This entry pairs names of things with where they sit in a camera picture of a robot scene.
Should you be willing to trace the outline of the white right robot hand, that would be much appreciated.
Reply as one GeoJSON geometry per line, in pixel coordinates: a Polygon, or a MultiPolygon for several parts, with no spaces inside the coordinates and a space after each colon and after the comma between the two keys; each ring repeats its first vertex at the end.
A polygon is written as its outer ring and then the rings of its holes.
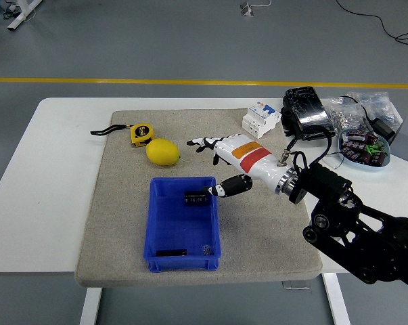
{"type": "Polygon", "coordinates": [[[201,137],[189,140],[187,145],[197,146],[197,152],[206,148],[212,150],[213,165],[222,160],[240,172],[239,175],[203,189],[213,196],[224,198],[246,192],[252,188],[255,179],[263,181],[276,194],[280,194],[288,184],[289,168],[279,166],[276,156],[247,135],[201,137]]]}

